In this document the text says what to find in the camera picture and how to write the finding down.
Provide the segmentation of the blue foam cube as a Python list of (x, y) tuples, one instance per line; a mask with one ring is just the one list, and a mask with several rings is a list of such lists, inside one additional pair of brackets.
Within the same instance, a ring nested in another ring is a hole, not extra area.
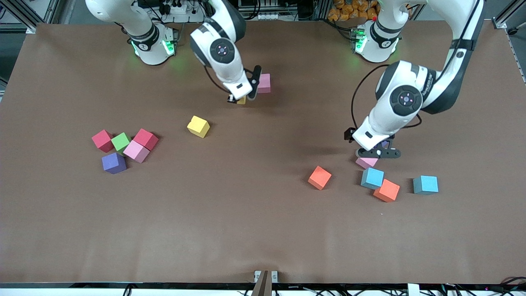
[(384, 172), (368, 167), (363, 171), (360, 185), (369, 189), (376, 190), (383, 185)]
[(413, 179), (413, 193), (419, 195), (433, 195), (439, 192), (436, 176), (419, 176)]

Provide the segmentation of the aluminium frame profile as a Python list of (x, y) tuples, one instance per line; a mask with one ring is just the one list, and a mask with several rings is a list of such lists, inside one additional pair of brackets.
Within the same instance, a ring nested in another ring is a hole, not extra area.
[(526, 0), (510, 0), (503, 10), (493, 17), (492, 22), (497, 29), (507, 28), (506, 22), (517, 14), (522, 7), (526, 7)]
[(39, 23), (56, 23), (67, 0), (0, 0), (0, 33), (34, 34)]

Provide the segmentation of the pile of orange items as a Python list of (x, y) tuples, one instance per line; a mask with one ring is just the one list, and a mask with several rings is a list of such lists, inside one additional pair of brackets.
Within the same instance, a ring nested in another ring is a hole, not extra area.
[(326, 19), (331, 22), (343, 22), (354, 18), (375, 21), (380, 10), (379, 0), (332, 0), (332, 7)]

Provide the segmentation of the green foam cube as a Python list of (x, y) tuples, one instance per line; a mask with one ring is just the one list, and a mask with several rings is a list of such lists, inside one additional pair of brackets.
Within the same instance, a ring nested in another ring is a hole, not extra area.
[(124, 150), (128, 147), (131, 141), (131, 137), (124, 132), (114, 136), (111, 139), (111, 143), (113, 144), (116, 152), (121, 155), (123, 154)]

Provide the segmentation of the brown table cover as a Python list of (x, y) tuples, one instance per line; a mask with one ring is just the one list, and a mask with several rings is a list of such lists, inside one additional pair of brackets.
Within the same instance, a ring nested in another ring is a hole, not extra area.
[[(0, 103), (0, 282), (492, 283), (526, 277), (526, 86), (485, 22), (458, 101), (400, 131), (400, 186), (360, 186), (350, 100), (374, 66), (323, 23), (250, 23), (271, 93), (227, 103), (182, 39), (161, 66), (115, 25), (41, 25)], [(205, 138), (187, 129), (207, 120)], [(92, 137), (159, 138), (111, 174)], [(308, 183), (320, 166), (323, 190)], [(436, 176), (439, 192), (413, 193)]]

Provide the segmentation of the red foam cube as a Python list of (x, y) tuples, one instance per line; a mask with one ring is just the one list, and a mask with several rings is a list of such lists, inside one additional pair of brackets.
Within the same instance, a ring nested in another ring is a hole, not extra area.
[(140, 129), (137, 135), (134, 136), (133, 141), (145, 147), (147, 150), (154, 150), (159, 142), (159, 138), (152, 132)]
[(109, 153), (115, 148), (112, 142), (113, 135), (105, 129), (95, 134), (91, 139), (96, 148), (104, 153)]

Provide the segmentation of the orange foam cube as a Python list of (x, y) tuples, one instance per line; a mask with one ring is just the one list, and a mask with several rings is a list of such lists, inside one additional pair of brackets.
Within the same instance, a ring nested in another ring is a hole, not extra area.
[(327, 182), (332, 177), (332, 174), (324, 168), (317, 166), (308, 178), (308, 183), (318, 190), (323, 190)]
[(390, 180), (384, 179), (380, 187), (374, 190), (373, 196), (383, 202), (394, 202), (397, 199), (400, 186)]

